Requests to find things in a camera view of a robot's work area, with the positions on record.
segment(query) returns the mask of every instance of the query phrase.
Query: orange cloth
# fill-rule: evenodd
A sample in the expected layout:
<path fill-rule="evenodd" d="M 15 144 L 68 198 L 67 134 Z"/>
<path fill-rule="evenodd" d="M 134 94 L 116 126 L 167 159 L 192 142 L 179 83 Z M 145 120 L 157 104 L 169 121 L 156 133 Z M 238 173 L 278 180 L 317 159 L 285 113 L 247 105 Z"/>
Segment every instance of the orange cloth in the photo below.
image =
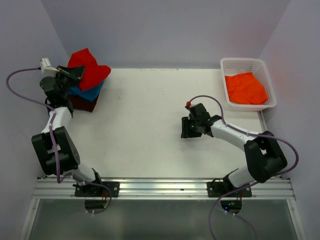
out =
<path fill-rule="evenodd" d="M 260 105 L 268 100 L 264 86 L 252 72 L 225 76 L 225 83 L 230 102 Z"/>

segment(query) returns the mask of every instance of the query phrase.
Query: laundry basket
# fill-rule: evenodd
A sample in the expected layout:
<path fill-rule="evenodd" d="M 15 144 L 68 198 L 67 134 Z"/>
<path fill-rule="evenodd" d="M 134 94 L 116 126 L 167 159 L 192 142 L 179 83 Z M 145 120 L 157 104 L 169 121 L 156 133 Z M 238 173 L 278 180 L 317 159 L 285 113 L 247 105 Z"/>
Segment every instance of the laundry basket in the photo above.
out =
<path fill-rule="evenodd" d="M 266 108 L 273 108 L 277 105 L 274 89 L 271 84 L 265 63 L 255 58 L 223 58 L 220 61 L 222 70 L 222 79 L 228 109 L 233 111 L 261 111 Z M 268 100 L 262 105 L 237 104 L 229 100 L 226 78 L 225 76 L 233 76 L 237 74 L 252 72 L 256 79 L 263 85 Z"/>

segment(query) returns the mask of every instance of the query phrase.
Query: garment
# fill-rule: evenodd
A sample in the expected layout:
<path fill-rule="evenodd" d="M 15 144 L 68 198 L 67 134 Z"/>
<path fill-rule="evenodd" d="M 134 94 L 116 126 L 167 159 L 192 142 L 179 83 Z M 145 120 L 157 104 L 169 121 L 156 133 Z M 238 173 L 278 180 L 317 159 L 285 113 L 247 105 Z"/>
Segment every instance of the garment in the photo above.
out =
<path fill-rule="evenodd" d="M 95 86 L 87 91 L 81 91 L 78 86 L 72 86 L 69 91 L 69 95 L 79 96 L 85 100 L 93 102 L 100 93 L 100 90 L 105 81 L 101 82 L 98 86 Z"/>
<path fill-rule="evenodd" d="M 96 107 L 99 95 L 93 101 L 88 101 L 83 99 L 82 97 L 72 95 L 69 95 L 67 98 L 71 101 L 73 109 L 83 110 L 92 113 Z"/>
<path fill-rule="evenodd" d="M 68 68 L 85 66 L 81 81 L 78 85 L 80 91 L 92 89 L 101 84 L 111 73 L 111 68 L 106 65 L 98 65 L 96 59 L 88 48 L 77 51 L 71 55 Z"/>
<path fill-rule="evenodd" d="M 236 104 L 262 105 L 268 100 L 264 86 L 252 72 L 225 76 L 230 102 Z"/>

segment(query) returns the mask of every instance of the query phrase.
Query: white table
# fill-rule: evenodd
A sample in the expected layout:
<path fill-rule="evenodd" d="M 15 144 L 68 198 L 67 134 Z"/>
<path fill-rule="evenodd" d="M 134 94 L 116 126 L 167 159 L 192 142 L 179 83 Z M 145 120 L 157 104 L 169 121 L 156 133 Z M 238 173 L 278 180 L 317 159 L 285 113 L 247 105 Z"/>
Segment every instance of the white table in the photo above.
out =
<path fill-rule="evenodd" d="M 206 135 L 181 139 L 184 106 L 196 95 L 217 98 L 228 122 L 262 132 L 257 112 L 227 110 L 219 69 L 112 69 L 93 113 L 76 110 L 67 130 L 81 162 L 104 178 L 221 178 L 245 155 Z M 194 102 L 221 115 L 210 99 Z"/>

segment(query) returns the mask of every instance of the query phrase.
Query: black mounting plate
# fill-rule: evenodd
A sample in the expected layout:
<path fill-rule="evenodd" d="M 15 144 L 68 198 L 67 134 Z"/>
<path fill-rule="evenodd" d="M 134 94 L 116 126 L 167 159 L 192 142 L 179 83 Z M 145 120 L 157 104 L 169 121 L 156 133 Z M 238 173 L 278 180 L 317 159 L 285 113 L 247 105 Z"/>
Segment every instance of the black mounting plate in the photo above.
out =
<path fill-rule="evenodd" d="M 226 194 L 227 192 L 225 191 L 216 191 L 215 189 L 222 189 L 220 188 L 219 186 L 222 185 L 223 182 L 221 181 L 215 181 L 215 182 L 212 182 L 212 181 L 209 181 L 206 183 L 206 190 L 208 192 L 208 197 L 209 198 L 218 198 L 220 196 L 222 196 L 223 194 Z M 242 197 L 243 198 L 250 198 L 252 197 L 252 192 L 251 192 L 251 188 L 250 187 L 247 187 L 239 192 L 235 192 L 235 193 L 232 193 L 230 195 L 228 195 L 226 198 L 236 198 L 238 197 L 239 193 L 242 193 Z"/>
<path fill-rule="evenodd" d="M 119 196 L 120 190 L 120 182 L 118 181 L 103 181 L 102 184 L 108 187 L 112 193 L 112 198 L 117 198 Z M 101 197 L 101 194 L 92 194 L 92 192 L 83 192 L 77 187 L 75 188 L 74 192 L 75 197 L 85 197 L 85 198 L 93 198 L 93 197 Z"/>

